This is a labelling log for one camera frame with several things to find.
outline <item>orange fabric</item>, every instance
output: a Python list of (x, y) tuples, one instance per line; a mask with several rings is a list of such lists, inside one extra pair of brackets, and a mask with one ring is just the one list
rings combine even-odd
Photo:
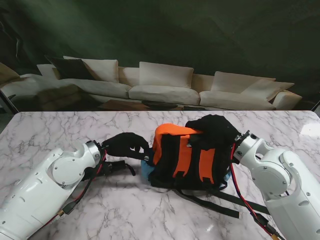
[(210, 182), (214, 184), (212, 177), (212, 165), (214, 163), (215, 149), (201, 150), (199, 160), (199, 176), (203, 182), (204, 178), (210, 179)]
[(183, 176), (185, 176), (189, 170), (192, 152), (192, 148), (187, 147), (189, 138), (190, 135), (180, 137), (179, 159), (176, 169), (173, 173), (173, 177), (176, 177), (178, 172), (184, 172)]
[(161, 138), (164, 134), (170, 135), (190, 135), (190, 134), (201, 134), (201, 131), (193, 130), (192, 128), (174, 125), (172, 123), (164, 123), (158, 126), (155, 130), (155, 136), (153, 140), (152, 149), (154, 152), (153, 163), (156, 165), (161, 158)]

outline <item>dark green wall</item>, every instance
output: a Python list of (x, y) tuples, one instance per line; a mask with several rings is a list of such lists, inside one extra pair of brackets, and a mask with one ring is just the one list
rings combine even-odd
[(34, 64), (45, 54), (276, 77), (320, 90), (319, 0), (0, 0)]

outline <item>black glove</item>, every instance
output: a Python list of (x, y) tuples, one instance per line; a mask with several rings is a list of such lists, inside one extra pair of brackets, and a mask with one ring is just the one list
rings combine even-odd
[(185, 126), (203, 132), (203, 134), (191, 135), (190, 143), (204, 150), (230, 146), (240, 135), (240, 132), (224, 116), (220, 115), (206, 115), (198, 120), (188, 121)]
[(142, 137), (133, 132), (123, 132), (105, 140), (101, 144), (106, 153), (115, 157), (128, 157), (143, 160), (149, 155), (149, 144)]

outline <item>black strap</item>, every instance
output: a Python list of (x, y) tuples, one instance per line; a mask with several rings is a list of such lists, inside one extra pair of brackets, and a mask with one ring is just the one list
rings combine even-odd
[(186, 198), (186, 199), (188, 199), (188, 200), (190, 200), (192, 202), (195, 202), (195, 203), (199, 204), (200, 206), (202, 206), (204, 208), (213, 210), (213, 211), (215, 211), (217, 213), (220, 213), (220, 214), (227, 215), (229, 217), (233, 217), (233, 218), (236, 218), (236, 219), (239, 218), (239, 212), (238, 211), (235, 211), (235, 210), (232, 210), (232, 209), (217, 205), (217, 204), (215, 204), (213, 202), (210, 202), (210, 201), (202, 200), (202, 199), (200, 199), (200, 198), (198, 198), (196, 196), (184, 194), (180, 189), (176, 189), (176, 191), (180, 195), (184, 196), (184, 198)]
[[(84, 170), (84, 176), (81, 181), (86, 181), (86, 180), (92, 178), (94, 176), (94, 174), (96, 173), (95, 172), (96, 168), (87, 167)], [(102, 168), (101, 168), (99, 174), (95, 177), (98, 178), (98, 177), (108, 176), (108, 175), (112, 174), (113, 172), (124, 170), (126, 168), (128, 168), (130, 170), (132, 176), (136, 175), (134, 168), (132, 166), (130, 166), (129, 164), (127, 164), (124, 160), (103, 161)]]
[[(212, 194), (213, 196), (215, 196), (217, 198), (224, 199), (224, 200), (229, 201), (231, 203), (238, 204), (240, 206), (245, 207), (244, 202), (237, 196), (233, 196), (233, 195), (227, 194), (222, 191), (210, 192), (210, 194)], [(257, 204), (257, 203), (251, 202), (251, 201), (247, 201), (247, 202), (252, 207), (253, 210), (256, 210), (256, 211), (263, 213), (263, 214), (270, 215), (270, 212), (268, 211), (268, 209), (265, 206), (262, 206), (260, 204)]]
[(213, 185), (211, 184), (210, 179), (207, 177), (204, 177), (203, 182), (202, 182), (202, 186), (208, 193), (222, 191), (223, 189), (228, 187), (228, 183), (224, 179), (222, 179), (220, 182), (221, 182), (220, 187), (212, 190)]

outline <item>white marble surface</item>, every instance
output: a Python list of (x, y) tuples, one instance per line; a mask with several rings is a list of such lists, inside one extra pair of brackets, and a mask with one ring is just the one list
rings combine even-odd
[[(183, 126), (207, 114), (224, 115), (239, 131), (250, 130), (271, 146), (295, 151), (320, 181), (320, 120), (310, 111), (22, 112), (0, 135), (0, 203), (12, 186), (56, 147), (72, 150), (71, 143), (76, 140), (102, 142), (122, 132), (141, 135), (151, 146), (158, 125)], [(210, 197), (215, 203), (241, 211), (240, 219), (207, 210), (173, 191), (149, 187), (140, 177), (139, 161), (127, 162), (136, 169), (136, 176), (127, 171), (95, 180), (70, 215), (32, 239), (269, 239), (245, 208)], [(262, 204), (248, 170), (237, 166), (236, 175), (245, 198)], [(235, 195), (232, 181), (229, 183), (225, 191)]]

